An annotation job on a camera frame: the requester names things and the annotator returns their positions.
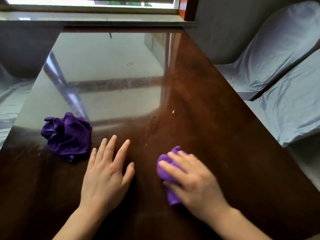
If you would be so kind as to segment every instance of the glossy table surface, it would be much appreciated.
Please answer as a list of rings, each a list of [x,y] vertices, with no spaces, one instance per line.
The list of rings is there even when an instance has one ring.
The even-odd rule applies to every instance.
[[[174,146],[216,175],[226,199],[274,239],[320,232],[320,193],[193,40],[180,29],[71,29],[50,56],[0,151],[0,238],[52,239],[80,201],[87,160],[62,161],[40,136],[66,112],[93,126],[92,147],[131,140],[135,178],[95,239],[219,239],[156,174]]]

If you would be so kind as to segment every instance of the purple microfiber towel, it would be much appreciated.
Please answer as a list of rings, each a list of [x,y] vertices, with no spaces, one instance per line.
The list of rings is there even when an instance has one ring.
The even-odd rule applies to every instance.
[[[175,148],[173,148],[171,150],[173,153],[175,154],[178,154],[178,151],[181,151],[181,147],[180,146],[176,146]],[[162,167],[159,166],[159,162],[160,161],[166,161],[167,163],[181,169],[178,164],[173,161],[170,157],[167,156],[167,154],[162,154],[160,155],[158,161],[157,161],[157,172],[158,172],[158,176],[162,179],[162,180],[165,180],[165,181],[169,181],[171,183],[177,183],[177,181],[171,177],[165,170],[162,169]],[[172,206],[172,205],[175,205],[175,204],[179,204],[181,203],[181,200],[174,194],[174,192],[169,189],[168,187],[166,187],[166,190],[167,190],[167,198],[168,198],[168,202],[169,204]]]
[[[66,113],[64,118],[47,117],[41,135],[48,140],[48,149],[69,162],[89,153],[92,127],[81,117]]]

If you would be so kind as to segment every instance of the hand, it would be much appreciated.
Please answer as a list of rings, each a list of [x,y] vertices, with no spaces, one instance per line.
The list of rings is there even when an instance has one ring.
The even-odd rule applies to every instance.
[[[84,175],[79,208],[90,208],[105,218],[116,208],[128,191],[134,177],[134,163],[130,163],[122,176],[122,168],[130,140],[126,140],[112,161],[117,137],[114,135],[107,144],[104,138],[99,150],[94,148]]]
[[[184,172],[166,161],[160,161],[159,165],[181,186],[168,181],[164,181],[163,184],[172,189],[195,217],[212,225],[231,209],[217,179],[198,158],[182,151],[179,151],[178,154],[169,152],[168,156]]]

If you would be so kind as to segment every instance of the forearm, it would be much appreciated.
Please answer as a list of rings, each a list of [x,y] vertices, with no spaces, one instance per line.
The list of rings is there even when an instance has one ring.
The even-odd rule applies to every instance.
[[[224,240],[271,240],[234,208],[230,208],[218,219],[212,219],[209,226]]]
[[[97,210],[78,208],[53,238],[53,240],[89,240],[92,239],[104,218]]]

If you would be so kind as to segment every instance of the dark wood tabletop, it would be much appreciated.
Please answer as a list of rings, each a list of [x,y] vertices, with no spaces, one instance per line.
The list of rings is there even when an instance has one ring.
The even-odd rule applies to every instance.
[[[66,112],[131,145],[136,175],[94,239],[219,239],[156,173],[180,145],[217,177],[228,202],[274,239],[320,232],[320,193],[181,29],[68,29],[60,34],[0,151],[0,238],[52,239],[80,202],[87,159],[52,155],[40,130]]]

